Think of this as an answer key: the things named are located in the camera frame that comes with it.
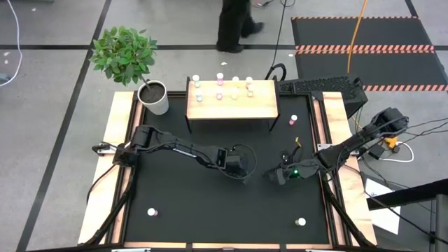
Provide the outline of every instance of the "gray floor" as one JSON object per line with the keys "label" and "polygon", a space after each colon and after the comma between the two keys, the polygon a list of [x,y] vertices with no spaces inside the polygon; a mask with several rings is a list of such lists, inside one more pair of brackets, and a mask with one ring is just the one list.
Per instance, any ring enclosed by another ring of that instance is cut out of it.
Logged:
{"label": "gray floor", "polygon": [[[104,2],[13,1],[20,20],[21,44],[89,44]],[[446,1],[413,2],[431,41],[448,45]],[[280,43],[293,44],[290,17],[358,15],[362,3],[362,0],[297,0],[294,7],[286,10]],[[221,0],[112,0],[104,28],[114,25],[148,28],[148,34],[161,45],[214,44],[220,8]],[[254,18],[266,22],[265,31],[241,42],[275,44],[281,8],[277,0],[264,10],[253,8]],[[365,11],[369,16],[409,14],[404,0],[369,1]],[[0,45],[14,43],[13,16],[7,3],[0,1]],[[297,78],[295,60],[289,57],[291,53],[280,50],[276,61],[287,66],[288,78]],[[18,245],[86,51],[24,50],[23,54],[22,68],[15,81],[0,88],[2,251],[15,251]],[[186,76],[193,74],[203,79],[213,79],[218,72],[228,78],[261,79],[270,67],[273,54],[273,50],[246,50],[239,55],[215,50],[161,50],[148,77],[161,80],[169,90],[184,90]],[[448,66],[448,52],[437,52],[437,55]],[[17,63],[16,50],[0,51],[0,73],[13,74]],[[97,163],[90,147],[103,137],[113,93],[135,89],[136,85],[123,87],[112,83],[90,67],[28,249],[76,245],[85,196]],[[410,117],[411,125],[448,116],[446,92],[369,92],[367,95],[370,101],[361,116],[363,124],[387,106],[399,108]],[[447,142],[448,134],[420,137],[409,143],[415,153],[412,163],[370,160],[370,164],[386,178],[408,186],[447,178],[444,156]],[[393,157],[406,159],[409,153],[403,149]]]}

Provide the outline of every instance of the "black tabletop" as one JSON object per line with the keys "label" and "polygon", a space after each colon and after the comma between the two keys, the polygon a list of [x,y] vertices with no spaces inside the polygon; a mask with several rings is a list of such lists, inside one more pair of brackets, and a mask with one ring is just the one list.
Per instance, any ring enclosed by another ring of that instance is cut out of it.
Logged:
{"label": "black tabletop", "polygon": [[[295,147],[296,137],[302,144],[297,156],[312,154],[309,104],[306,97],[281,97],[281,116],[270,133],[267,120],[215,120],[193,122],[190,134],[184,119],[185,98],[170,97],[165,115],[146,111],[144,124],[196,144],[251,146],[258,169],[243,185],[175,152],[142,155],[125,241],[328,244],[318,176],[284,186],[261,176],[279,163],[282,150]],[[292,114],[299,118],[294,126],[288,124]],[[158,216],[149,216],[149,208],[156,209]],[[305,218],[307,224],[296,226],[298,218]]]}

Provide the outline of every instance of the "soil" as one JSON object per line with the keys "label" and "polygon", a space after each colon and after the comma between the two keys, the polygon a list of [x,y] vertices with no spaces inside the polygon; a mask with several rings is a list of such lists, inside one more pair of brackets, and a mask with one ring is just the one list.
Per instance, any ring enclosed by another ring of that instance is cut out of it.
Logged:
{"label": "soil", "polygon": [[165,94],[163,86],[159,83],[151,83],[149,86],[151,87],[151,90],[148,90],[146,86],[141,89],[140,99],[149,104],[160,101]]}

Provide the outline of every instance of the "person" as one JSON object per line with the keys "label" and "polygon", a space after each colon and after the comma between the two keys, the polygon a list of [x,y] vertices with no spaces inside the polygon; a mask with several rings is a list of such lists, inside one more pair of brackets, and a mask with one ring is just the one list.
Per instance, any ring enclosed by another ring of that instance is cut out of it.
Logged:
{"label": "person", "polygon": [[219,15],[218,41],[220,52],[240,53],[244,48],[239,37],[247,38],[263,30],[263,22],[254,22],[251,16],[251,0],[223,0]]}

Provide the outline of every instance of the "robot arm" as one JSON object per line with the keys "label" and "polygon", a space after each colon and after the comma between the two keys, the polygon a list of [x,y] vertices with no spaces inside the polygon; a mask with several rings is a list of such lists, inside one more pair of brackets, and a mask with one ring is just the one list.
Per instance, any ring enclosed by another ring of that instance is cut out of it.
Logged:
{"label": "robot arm", "polygon": [[267,171],[265,176],[283,185],[288,179],[306,179],[317,171],[323,172],[339,169],[349,158],[350,152],[379,137],[396,137],[407,129],[409,118],[403,116],[396,108],[387,108],[379,112],[360,132],[346,141],[320,150],[313,158],[294,162],[293,155],[283,155],[282,162]]}
{"label": "robot arm", "polygon": [[240,147],[234,146],[228,150],[217,146],[198,146],[149,125],[138,126],[132,140],[119,145],[113,163],[134,166],[138,155],[161,150],[174,151],[188,156],[206,168],[218,169],[230,178],[241,179],[243,182],[255,169],[254,167],[251,171],[248,170],[246,161],[248,154],[240,151]]}

